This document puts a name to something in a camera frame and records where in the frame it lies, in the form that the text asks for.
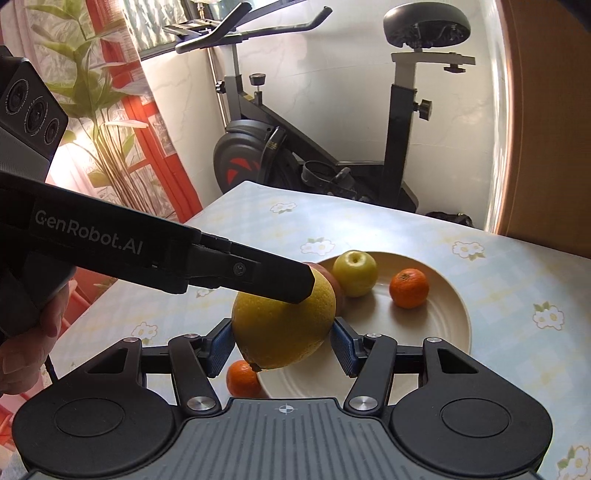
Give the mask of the person's left hand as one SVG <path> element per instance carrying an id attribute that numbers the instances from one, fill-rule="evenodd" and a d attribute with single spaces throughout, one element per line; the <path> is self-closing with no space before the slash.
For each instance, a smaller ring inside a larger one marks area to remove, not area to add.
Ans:
<path id="1" fill-rule="evenodd" d="M 57 341 L 68 301 L 69 284 L 66 283 L 45 306 L 38 326 L 1 346 L 2 395 L 18 395 L 36 384 L 41 366 Z"/>

